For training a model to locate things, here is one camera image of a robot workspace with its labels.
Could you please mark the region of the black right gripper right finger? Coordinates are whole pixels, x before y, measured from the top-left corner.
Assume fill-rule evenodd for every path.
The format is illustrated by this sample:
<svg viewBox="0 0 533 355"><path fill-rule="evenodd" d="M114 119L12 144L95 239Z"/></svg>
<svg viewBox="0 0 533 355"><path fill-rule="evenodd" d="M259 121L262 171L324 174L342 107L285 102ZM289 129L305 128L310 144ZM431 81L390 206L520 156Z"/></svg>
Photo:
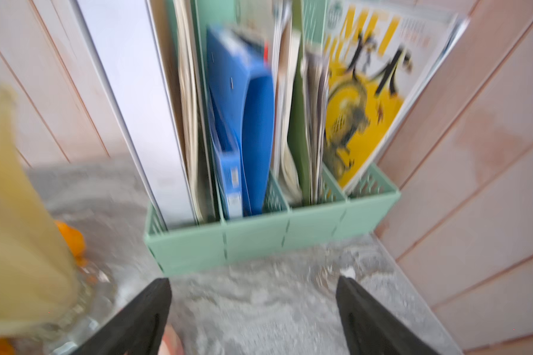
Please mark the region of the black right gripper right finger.
<svg viewBox="0 0 533 355"><path fill-rule="evenodd" d="M354 279L339 277L335 298L349 353L437 353Z"/></svg>

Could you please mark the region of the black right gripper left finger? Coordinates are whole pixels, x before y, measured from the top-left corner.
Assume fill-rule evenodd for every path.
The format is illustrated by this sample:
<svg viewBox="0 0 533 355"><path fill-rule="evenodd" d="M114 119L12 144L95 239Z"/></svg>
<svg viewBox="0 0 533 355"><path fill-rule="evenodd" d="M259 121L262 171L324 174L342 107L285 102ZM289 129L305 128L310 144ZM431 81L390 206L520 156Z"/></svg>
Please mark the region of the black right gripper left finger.
<svg viewBox="0 0 533 355"><path fill-rule="evenodd" d="M157 278L74 354L157 354L173 294L167 278Z"/></svg>

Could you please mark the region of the orange marigold flower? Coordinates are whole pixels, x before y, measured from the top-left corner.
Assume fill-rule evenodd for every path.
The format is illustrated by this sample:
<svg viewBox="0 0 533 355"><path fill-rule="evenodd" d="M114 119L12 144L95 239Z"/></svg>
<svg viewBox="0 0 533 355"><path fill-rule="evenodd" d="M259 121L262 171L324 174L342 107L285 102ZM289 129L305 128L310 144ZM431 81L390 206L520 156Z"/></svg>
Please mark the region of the orange marigold flower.
<svg viewBox="0 0 533 355"><path fill-rule="evenodd" d="M68 245L76 264L81 267L86 266L88 264L87 259L84 256L86 252L86 243L82 233L59 220L56 220L56 226Z"/></svg>

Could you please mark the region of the mint green file organizer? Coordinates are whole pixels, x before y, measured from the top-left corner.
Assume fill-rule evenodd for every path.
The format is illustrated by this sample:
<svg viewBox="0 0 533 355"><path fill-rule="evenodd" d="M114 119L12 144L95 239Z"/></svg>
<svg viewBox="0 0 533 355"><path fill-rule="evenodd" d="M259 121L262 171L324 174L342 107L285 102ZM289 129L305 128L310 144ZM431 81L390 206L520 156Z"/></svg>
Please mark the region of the mint green file organizer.
<svg viewBox="0 0 533 355"><path fill-rule="evenodd" d="M183 275L370 234L401 197L376 165L349 195L328 170L323 188L320 204L292 208L271 178L263 214L180 229L166 229L149 207L145 244L165 276Z"/></svg>

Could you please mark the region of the yellow ruffled vase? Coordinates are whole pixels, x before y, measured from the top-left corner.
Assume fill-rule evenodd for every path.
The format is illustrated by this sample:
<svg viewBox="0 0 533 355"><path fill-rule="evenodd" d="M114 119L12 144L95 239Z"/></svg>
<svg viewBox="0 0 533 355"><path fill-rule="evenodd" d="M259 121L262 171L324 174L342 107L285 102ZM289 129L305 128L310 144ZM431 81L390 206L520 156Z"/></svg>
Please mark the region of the yellow ruffled vase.
<svg viewBox="0 0 533 355"><path fill-rule="evenodd" d="M0 337L60 320L81 291L68 245L19 161L14 106L0 86Z"/></svg>

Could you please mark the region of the blue folder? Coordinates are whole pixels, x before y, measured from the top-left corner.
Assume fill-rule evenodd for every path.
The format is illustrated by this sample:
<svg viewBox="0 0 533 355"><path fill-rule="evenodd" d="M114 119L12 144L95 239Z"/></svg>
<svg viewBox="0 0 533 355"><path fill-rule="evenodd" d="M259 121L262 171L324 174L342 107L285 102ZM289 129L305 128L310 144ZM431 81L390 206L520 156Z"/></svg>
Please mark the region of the blue folder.
<svg viewBox="0 0 533 355"><path fill-rule="evenodd" d="M258 51L223 26L207 28L210 92L241 155L245 215L263 211L272 155L275 89Z"/></svg>

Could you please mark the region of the yellow cover magazine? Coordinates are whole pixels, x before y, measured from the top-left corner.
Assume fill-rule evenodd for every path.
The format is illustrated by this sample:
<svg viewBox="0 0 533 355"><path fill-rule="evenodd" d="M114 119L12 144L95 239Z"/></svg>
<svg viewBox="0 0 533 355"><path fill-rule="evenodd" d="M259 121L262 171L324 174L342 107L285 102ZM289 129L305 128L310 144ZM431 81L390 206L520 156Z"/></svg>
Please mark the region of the yellow cover magazine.
<svg viewBox="0 0 533 355"><path fill-rule="evenodd" d="M331 1L324 163L351 193L465 30L466 16L393 1Z"/></svg>

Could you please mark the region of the white binder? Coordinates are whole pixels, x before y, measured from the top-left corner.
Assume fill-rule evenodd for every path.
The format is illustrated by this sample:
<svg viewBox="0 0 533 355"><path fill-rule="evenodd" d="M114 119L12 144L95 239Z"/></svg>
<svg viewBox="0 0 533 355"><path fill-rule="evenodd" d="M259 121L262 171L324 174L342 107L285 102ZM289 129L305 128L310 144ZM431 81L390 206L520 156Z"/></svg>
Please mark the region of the white binder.
<svg viewBox="0 0 533 355"><path fill-rule="evenodd" d="M170 90L148 2L78 1L77 6L158 219L170 228L195 224Z"/></svg>

